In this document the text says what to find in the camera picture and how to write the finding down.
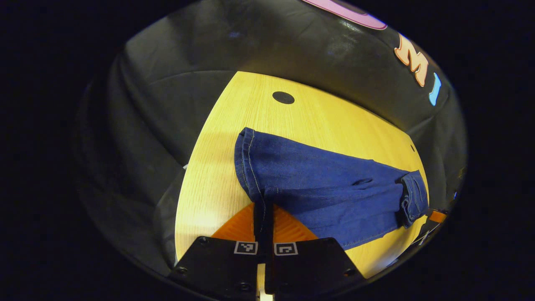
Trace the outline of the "blue denim jeans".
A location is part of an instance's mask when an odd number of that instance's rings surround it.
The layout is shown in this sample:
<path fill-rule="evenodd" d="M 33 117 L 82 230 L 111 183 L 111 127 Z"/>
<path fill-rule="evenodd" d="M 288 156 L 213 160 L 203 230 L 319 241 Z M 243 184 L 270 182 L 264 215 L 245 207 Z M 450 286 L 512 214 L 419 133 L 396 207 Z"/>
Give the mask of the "blue denim jeans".
<path fill-rule="evenodd" d="M 418 170 L 346 156 L 244 128 L 234 149 L 237 179 L 259 210 L 260 230 L 276 205 L 318 238 L 349 250 L 412 227 L 429 209 Z"/>

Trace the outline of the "black backdrop cloth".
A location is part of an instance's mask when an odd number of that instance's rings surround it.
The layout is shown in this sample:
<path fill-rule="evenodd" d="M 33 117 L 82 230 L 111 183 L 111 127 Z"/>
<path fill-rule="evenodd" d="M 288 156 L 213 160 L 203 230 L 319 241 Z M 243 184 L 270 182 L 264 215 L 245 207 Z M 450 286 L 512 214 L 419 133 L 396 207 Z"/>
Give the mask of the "black backdrop cloth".
<path fill-rule="evenodd" d="M 201 0 L 132 37 L 88 86 L 73 139 L 78 191 L 97 229 L 146 272 L 176 264 L 184 166 L 238 71 L 281 77 L 363 105 L 416 143 L 430 206 L 449 213 L 468 156 L 460 102 L 429 62 L 424 87 L 395 57 L 399 33 L 302 0 Z"/>

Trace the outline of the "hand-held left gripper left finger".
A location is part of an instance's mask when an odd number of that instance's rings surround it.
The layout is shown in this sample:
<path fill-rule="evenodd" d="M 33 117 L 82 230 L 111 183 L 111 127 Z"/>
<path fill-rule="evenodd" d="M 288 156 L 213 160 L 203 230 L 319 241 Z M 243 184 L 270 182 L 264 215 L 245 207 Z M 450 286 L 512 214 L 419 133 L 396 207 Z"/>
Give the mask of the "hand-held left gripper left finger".
<path fill-rule="evenodd" d="M 257 267 L 266 255 L 265 214 L 252 203 L 212 236 L 198 236 L 168 278 L 211 301 L 257 301 Z"/>

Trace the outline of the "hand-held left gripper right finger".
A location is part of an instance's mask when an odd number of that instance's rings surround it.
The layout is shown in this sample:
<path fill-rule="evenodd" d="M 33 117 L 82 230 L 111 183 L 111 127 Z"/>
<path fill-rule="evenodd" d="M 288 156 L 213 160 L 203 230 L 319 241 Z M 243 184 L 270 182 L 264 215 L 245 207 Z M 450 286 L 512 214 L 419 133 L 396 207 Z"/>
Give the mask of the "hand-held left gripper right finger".
<path fill-rule="evenodd" d="M 266 209 L 266 294 L 273 299 L 331 299 L 365 278 L 332 237 L 275 243 L 275 207 Z"/>

